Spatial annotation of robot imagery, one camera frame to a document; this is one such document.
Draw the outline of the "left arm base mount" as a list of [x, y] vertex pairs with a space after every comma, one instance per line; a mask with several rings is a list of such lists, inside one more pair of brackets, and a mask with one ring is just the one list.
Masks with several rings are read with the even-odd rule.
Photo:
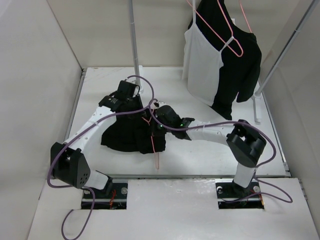
[[108, 177], [105, 188], [90, 187], [83, 189], [80, 207], [89, 210], [93, 205], [94, 210], [125, 210], [127, 208], [128, 182], [124, 180], [114, 182]]

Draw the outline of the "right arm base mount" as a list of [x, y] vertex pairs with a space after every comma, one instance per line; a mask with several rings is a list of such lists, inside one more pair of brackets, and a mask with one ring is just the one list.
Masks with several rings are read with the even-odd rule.
[[215, 181], [217, 205], [220, 210], [231, 209], [264, 209], [260, 194], [260, 184], [253, 180], [248, 187], [243, 188], [231, 179]]

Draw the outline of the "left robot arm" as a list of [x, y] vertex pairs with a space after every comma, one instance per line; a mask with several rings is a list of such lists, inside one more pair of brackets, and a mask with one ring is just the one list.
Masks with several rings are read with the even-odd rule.
[[51, 166], [48, 175], [64, 182], [67, 188], [94, 189], [100, 198], [109, 197], [113, 179], [90, 168], [89, 154], [101, 141], [103, 132], [116, 122], [120, 112], [137, 113], [143, 108], [139, 91], [139, 85], [120, 81], [118, 89], [98, 103], [80, 130], [64, 143], [53, 144], [50, 149]]

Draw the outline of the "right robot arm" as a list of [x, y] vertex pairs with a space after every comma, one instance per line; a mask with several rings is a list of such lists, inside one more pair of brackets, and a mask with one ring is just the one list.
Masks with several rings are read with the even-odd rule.
[[155, 104], [155, 117], [160, 122], [156, 129], [169, 132], [177, 139], [208, 141], [228, 146], [237, 161], [231, 191], [237, 197], [249, 192], [249, 185], [267, 141], [259, 131], [240, 119], [229, 126], [209, 126], [191, 117], [181, 118], [171, 106], [161, 102]]

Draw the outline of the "pink wire hanger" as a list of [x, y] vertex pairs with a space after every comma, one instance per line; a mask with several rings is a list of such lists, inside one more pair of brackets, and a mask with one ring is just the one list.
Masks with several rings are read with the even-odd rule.
[[[144, 118], [144, 117], [142, 117], [142, 119], [143, 119], [149, 126], [151, 126], [151, 124], [150, 124], [151, 119], [147, 120], [147, 119]], [[160, 169], [160, 155], [159, 155], [158, 152], [156, 152], [153, 134], [151, 134], [150, 140], [151, 140], [152, 151], [153, 151], [153, 154], [154, 154], [155, 169], [156, 169], [156, 170], [159, 170], [159, 169]]]

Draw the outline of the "black trousers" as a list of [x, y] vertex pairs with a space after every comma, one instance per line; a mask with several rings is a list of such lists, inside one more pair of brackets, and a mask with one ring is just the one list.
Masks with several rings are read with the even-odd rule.
[[[120, 101], [107, 95], [98, 105], [100, 107], [109, 107], [112, 112], [118, 113], [116, 109], [120, 105]], [[150, 126], [142, 117], [147, 120], [151, 119]], [[157, 153], [163, 152], [166, 148], [165, 134], [154, 131], [154, 122], [148, 110], [134, 114], [117, 115], [115, 123], [103, 132], [100, 144], [119, 152], [152, 154], [152, 134], [155, 151]]]

